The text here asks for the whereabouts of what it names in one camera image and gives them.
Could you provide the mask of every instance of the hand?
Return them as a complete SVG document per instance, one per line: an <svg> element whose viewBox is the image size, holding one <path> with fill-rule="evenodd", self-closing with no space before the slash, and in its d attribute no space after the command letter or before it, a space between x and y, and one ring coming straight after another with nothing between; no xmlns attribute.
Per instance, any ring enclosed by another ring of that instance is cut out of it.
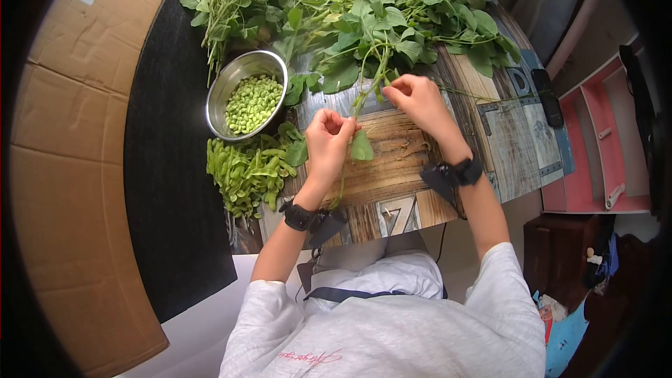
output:
<svg viewBox="0 0 672 378"><path fill-rule="evenodd" d="M382 91L392 104L435 139L447 125L455 124L438 86L425 77L405 74Z"/></svg>
<svg viewBox="0 0 672 378"><path fill-rule="evenodd" d="M345 161L345 151L350 138L362 125L352 117L341 117L332 110L320 109L306 130L310 172L308 179L324 186L328 191L338 177Z"/></svg>
<svg viewBox="0 0 672 378"><path fill-rule="evenodd" d="M422 130L441 146L449 164L471 158L471 151L462 132L443 101L438 86L431 80L405 74L392 81L382 92Z"/></svg>

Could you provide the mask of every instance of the white t-shirt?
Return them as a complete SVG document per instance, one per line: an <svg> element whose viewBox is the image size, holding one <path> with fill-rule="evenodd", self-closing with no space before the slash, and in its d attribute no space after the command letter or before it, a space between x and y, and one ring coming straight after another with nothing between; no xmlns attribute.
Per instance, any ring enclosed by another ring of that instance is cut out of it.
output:
<svg viewBox="0 0 672 378"><path fill-rule="evenodd" d="M332 274L329 285L340 289L412 295L310 298L302 309L284 283L254 281L219 376L544 375L544 325L510 243L485 254L464 305L441 299L441 275L424 253L384 258L349 277Z"/></svg>

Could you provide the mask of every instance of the pink shelf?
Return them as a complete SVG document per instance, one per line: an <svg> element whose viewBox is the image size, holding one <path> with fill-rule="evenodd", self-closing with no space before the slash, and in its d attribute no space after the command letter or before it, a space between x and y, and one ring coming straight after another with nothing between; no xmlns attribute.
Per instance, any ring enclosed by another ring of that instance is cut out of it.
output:
<svg viewBox="0 0 672 378"><path fill-rule="evenodd" d="M586 80L560 97L560 108L567 125L575 171L542 187L544 211L604 214L647 212L651 208L648 194L628 196L624 149L604 84L607 78L619 70L624 69L620 58L616 55ZM585 124L581 129L577 104L583 103L578 103L577 100L582 100L587 107L591 121L589 131L586 131ZM634 121L634 113L628 114L628 117L632 117ZM587 141L592 144L593 140L597 145L587 147ZM627 141L627 146L639 147L628 149L628 155L643 157L639 140ZM594 147L597 155L593 151L591 159L589 152Z"/></svg>

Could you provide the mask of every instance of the black mat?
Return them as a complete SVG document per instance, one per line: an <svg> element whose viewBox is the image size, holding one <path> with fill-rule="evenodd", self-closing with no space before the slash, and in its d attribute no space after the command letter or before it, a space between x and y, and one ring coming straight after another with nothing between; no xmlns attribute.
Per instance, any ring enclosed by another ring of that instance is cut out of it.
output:
<svg viewBox="0 0 672 378"><path fill-rule="evenodd" d="M163 0L126 115L124 191L133 250L160 322L235 281L221 195L206 174L204 31Z"/></svg>

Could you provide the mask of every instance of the wooden table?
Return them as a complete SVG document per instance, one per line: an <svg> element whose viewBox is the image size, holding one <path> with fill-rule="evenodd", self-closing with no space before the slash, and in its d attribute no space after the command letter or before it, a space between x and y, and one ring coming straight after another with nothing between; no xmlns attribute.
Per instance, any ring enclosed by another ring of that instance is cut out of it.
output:
<svg viewBox="0 0 672 378"><path fill-rule="evenodd" d="M466 55L449 54L438 46L438 60L417 73L464 94L444 92L443 99L457 120L466 141L483 162L487 178L499 201L541 188L574 171L567 129L548 126L530 71L542 68L530 42L516 21L502 8L489 10L502 34L520 46L522 60L510 68L495 68L492 79L480 75ZM297 72L306 72L308 58L299 58ZM301 105L288 112L299 130L306 130L315 112L328 108L346 115L359 92L359 83L338 94L310 93ZM438 146L389 101L380 104L373 92L358 119L374 148L372 161L347 164L345 194L340 207L348 224L324 246L364 242L449 222L456 213L427 188L419 172L428 161L440 161ZM306 167L296 178L287 179L280 199L293 197L307 177ZM326 197L325 205L338 195L340 180ZM458 211L462 211L458 198ZM261 219L233 219L229 215L229 238L233 254L258 253L281 220L267 205Z"/></svg>

